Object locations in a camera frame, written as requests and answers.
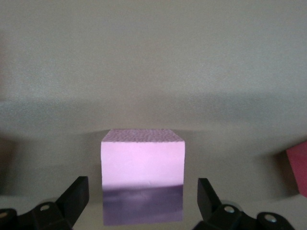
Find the cube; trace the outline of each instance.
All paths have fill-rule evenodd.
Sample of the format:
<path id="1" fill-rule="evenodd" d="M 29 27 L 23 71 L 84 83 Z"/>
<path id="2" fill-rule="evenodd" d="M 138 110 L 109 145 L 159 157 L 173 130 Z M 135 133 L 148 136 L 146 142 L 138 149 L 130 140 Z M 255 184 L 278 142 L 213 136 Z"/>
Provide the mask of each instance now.
<path id="1" fill-rule="evenodd" d="M 287 149 L 298 191 L 307 197 L 307 141 Z"/>
<path id="2" fill-rule="evenodd" d="M 181 221 L 185 142 L 169 129 L 112 129 L 101 142 L 104 225 Z"/>

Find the foam block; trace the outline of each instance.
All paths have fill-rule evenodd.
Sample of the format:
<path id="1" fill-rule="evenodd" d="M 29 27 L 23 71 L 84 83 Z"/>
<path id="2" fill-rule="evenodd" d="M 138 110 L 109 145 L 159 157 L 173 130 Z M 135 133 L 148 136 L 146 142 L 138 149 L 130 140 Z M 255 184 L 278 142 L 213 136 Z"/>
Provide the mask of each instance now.
<path id="1" fill-rule="evenodd" d="M 307 141 L 287 149 L 298 190 L 307 197 Z"/>
<path id="2" fill-rule="evenodd" d="M 104 225 L 181 221 L 184 158 L 171 130 L 110 130 L 101 142 Z"/>

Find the textured purple top surface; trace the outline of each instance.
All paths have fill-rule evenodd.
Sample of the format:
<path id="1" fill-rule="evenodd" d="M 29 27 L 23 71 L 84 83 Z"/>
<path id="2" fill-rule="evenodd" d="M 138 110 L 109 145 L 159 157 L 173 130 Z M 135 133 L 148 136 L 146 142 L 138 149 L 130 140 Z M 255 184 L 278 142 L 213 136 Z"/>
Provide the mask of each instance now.
<path id="1" fill-rule="evenodd" d="M 179 142 L 184 141 L 170 129 L 112 129 L 103 142 Z"/>

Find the screw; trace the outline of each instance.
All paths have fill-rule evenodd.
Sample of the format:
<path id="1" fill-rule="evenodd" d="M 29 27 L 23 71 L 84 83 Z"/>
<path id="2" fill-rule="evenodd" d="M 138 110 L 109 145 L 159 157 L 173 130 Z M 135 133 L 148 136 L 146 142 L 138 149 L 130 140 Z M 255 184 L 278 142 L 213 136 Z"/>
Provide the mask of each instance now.
<path id="1" fill-rule="evenodd" d="M 7 212 L 1 212 L 1 213 L 0 213 L 0 218 L 4 218 L 4 217 L 6 217 L 7 215 L 8 215 Z"/>
<path id="2" fill-rule="evenodd" d="M 50 208 L 49 205 L 43 205 L 42 207 L 40 207 L 40 210 L 41 210 L 41 211 L 44 211 L 44 210 L 47 210 L 47 209 L 49 209 L 49 208 Z"/>
<path id="3" fill-rule="evenodd" d="M 231 206 L 226 206 L 226 207 L 224 207 L 224 210 L 225 210 L 226 212 L 228 212 L 228 213 L 234 213 L 234 212 L 235 212 L 234 208 L 231 207 Z"/>
<path id="4" fill-rule="evenodd" d="M 272 223 L 277 222 L 277 219 L 276 219 L 274 216 L 270 215 L 270 214 L 266 214 L 266 215 L 264 216 L 264 218 L 265 218 L 268 222 L 272 222 Z"/>

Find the gray surface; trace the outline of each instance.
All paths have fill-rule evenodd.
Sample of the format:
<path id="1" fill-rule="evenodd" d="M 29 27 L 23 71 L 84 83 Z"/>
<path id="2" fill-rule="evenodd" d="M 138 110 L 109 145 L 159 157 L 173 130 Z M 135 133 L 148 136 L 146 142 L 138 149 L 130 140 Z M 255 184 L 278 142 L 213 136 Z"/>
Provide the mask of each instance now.
<path id="1" fill-rule="evenodd" d="M 103 229 L 100 141 L 169 128 L 186 142 L 184 221 L 198 177 L 251 216 L 306 229 L 284 153 L 307 139 L 307 2 L 0 0 L 1 206 L 20 213 L 88 175 L 75 230 Z"/>

